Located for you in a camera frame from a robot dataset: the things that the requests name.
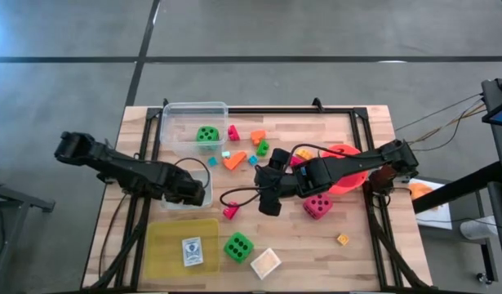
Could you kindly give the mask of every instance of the pink block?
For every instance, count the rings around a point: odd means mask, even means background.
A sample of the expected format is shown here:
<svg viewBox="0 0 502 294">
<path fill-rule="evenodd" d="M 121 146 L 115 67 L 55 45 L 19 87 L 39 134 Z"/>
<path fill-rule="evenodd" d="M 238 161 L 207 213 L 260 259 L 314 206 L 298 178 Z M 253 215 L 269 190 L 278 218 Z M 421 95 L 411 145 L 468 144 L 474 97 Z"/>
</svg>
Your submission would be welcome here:
<svg viewBox="0 0 502 294">
<path fill-rule="evenodd" d="M 301 158 L 297 158 L 296 156 L 292 156 L 290 166 L 294 167 L 295 165 L 298 165 L 298 164 L 302 163 L 303 161 L 304 160 Z"/>
<path fill-rule="evenodd" d="M 237 205 L 237 203 L 234 202 L 230 202 L 229 204 Z M 238 209 L 240 209 L 240 207 L 226 207 L 223 212 L 224 216 L 232 220 Z"/>
<path fill-rule="evenodd" d="M 303 208 L 314 220 L 319 220 L 331 210 L 332 201 L 326 194 L 318 194 L 307 198 Z"/>
<path fill-rule="evenodd" d="M 227 134 L 229 135 L 229 140 L 240 140 L 240 135 L 238 134 L 238 131 L 236 131 L 236 127 L 234 125 L 229 126 Z"/>
</svg>

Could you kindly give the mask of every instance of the green block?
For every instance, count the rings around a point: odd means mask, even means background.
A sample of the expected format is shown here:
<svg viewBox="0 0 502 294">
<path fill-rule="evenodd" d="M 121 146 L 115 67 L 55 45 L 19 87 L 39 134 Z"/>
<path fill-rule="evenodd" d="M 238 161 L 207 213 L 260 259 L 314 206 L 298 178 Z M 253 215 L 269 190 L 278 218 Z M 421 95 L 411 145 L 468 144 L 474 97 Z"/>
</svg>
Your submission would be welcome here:
<svg viewBox="0 0 502 294">
<path fill-rule="evenodd" d="M 203 126 L 198 129 L 196 134 L 196 141 L 209 142 L 218 141 L 220 133 L 215 127 Z"/>
<path fill-rule="evenodd" d="M 258 151 L 256 151 L 256 155 L 265 156 L 268 150 L 269 150 L 269 143 L 267 143 L 266 140 L 262 140 L 258 145 Z"/>
<path fill-rule="evenodd" d="M 242 233 L 234 233 L 225 244 L 224 251 L 237 263 L 242 263 L 254 249 L 254 244 Z"/>
</svg>

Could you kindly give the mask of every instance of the wooden tabletop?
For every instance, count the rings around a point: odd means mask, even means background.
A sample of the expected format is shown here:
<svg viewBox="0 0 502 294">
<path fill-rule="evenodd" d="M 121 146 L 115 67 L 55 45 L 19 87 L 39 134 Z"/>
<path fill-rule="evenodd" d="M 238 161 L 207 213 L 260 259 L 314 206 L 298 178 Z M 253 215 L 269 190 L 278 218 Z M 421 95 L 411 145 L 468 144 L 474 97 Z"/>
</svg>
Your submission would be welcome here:
<svg viewBox="0 0 502 294">
<path fill-rule="evenodd" d="M 366 107 L 375 146 L 393 140 L 395 136 L 388 107 L 384 105 Z M 118 136 L 119 152 L 134 154 L 139 151 L 146 109 L 147 107 L 126 108 Z M 271 149 L 279 147 L 290 150 L 299 143 L 321 146 L 353 145 L 349 116 L 346 114 L 231 114 L 229 124 L 236 126 L 242 139 L 239 142 L 225 144 L 225 148 L 231 152 L 246 151 L 248 154 L 254 154 L 255 146 L 251 143 L 250 132 L 258 129 L 267 131 L 267 141 Z M 361 124 L 359 128 L 362 133 L 362 146 L 367 146 Z M 151 146 L 152 141 L 149 143 L 148 154 L 151 154 Z M 267 157 L 260 158 L 259 164 L 267 164 L 269 156 L 270 153 Z M 178 158 L 171 151 L 165 150 L 165 146 L 161 146 L 158 159 L 173 163 Z M 184 162 L 184 166 L 181 164 L 180 166 L 187 169 L 201 169 L 197 163 L 188 164 Z M 321 220 L 312 220 L 302 208 L 303 200 L 297 197 L 282 199 L 282 212 L 279 217 L 265 216 L 258 212 L 256 200 L 240 208 L 233 220 L 227 220 L 221 213 L 224 207 L 217 199 L 228 189 L 254 185 L 255 171 L 245 162 L 234 171 L 219 165 L 212 168 L 211 173 L 215 200 L 211 207 L 198 211 L 169 212 L 161 208 L 159 201 L 153 200 L 149 222 L 216 218 L 220 224 L 220 273 L 148 280 L 144 278 L 142 265 L 139 291 L 379 290 L 361 189 L 345 195 L 332 196 L 334 206 Z M 242 202 L 253 194 L 254 191 L 249 191 L 229 197 L 230 201 Z M 122 196 L 121 190 L 116 185 L 110 185 L 105 190 L 82 284 L 84 287 L 98 279 L 100 249 L 113 212 Z M 120 249 L 127 217 L 127 203 L 128 201 L 125 201 L 122 205 L 109 236 L 102 270 L 110 265 Z M 418 276 L 431 284 L 411 198 L 405 190 L 397 189 L 392 194 L 389 214 L 397 249 Z M 223 252 L 223 245 L 236 231 L 245 234 L 255 244 L 255 250 L 240 265 Z M 335 238 L 339 234 L 347 234 L 350 237 L 346 246 L 336 242 Z M 268 247 L 276 252 L 282 264 L 262 281 L 250 267 L 250 262 Z M 389 256 L 386 251 L 383 253 L 389 284 L 392 284 Z M 131 277 L 133 256 L 134 250 L 131 251 L 127 261 L 124 279 L 126 283 L 130 280 L 128 277 Z"/>
</svg>

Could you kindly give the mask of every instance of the gray floor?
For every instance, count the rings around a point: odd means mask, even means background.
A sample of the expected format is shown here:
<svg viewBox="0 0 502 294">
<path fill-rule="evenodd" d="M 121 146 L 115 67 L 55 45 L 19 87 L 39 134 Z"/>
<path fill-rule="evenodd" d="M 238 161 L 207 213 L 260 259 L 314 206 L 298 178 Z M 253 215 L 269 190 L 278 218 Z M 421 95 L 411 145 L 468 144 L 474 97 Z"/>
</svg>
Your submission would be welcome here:
<svg viewBox="0 0 502 294">
<path fill-rule="evenodd" d="M 0 56 L 136 56 L 152 0 L 0 0 Z M 500 0 L 162 1 L 149 56 L 498 56 Z M 0 64 L 0 180 L 57 201 L 32 211 L 14 256 L 10 292 L 77 289 L 104 186 L 59 164 L 64 130 L 116 139 L 132 64 Z M 395 127 L 481 91 L 502 63 L 145 65 L 135 105 L 389 105 Z M 408 127 L 415 139 L 468 101 Z M 447 140 L 445 130 L 423 147 Z M 425 176 L 454 180 L 497 159 L 490 128 L 471 118 L 445 148 L 417 154 Z M 474 245 L 424 239 L 436 286 L 502 292 L 475 282 Z"/>
</svg>

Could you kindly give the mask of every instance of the red bowl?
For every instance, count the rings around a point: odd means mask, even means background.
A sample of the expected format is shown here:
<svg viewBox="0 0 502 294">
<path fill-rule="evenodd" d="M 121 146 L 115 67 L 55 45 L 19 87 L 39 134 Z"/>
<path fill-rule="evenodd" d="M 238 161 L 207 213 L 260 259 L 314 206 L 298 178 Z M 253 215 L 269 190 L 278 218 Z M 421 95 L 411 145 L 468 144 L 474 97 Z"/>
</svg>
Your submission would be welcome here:
<svg viewBox="0 0 502 294">
<path fill-rule="evenodd" d="M 360 153 L 358 149 L 355 149 L 353 146 L 346 144 L 338 144 L 329 147 L 328 149 L 332 151 L 338 151 L 343 154 L 355 155 Z M 330 152 L 323 152 L 322 157 L 335 157 L 335 158 L 343 158 L 343 155 L 332 154 Z M 353 174 L 350 176 L 344 176 L 337 183 L 335 183 L 330 189 L 330 194 L 345 194 L 350 190 L 356 189 L 360 185 L 363 185 L 365 180 L 367 180 L 368 171 L 362 171 L 357 174 Z"/>
</svg>

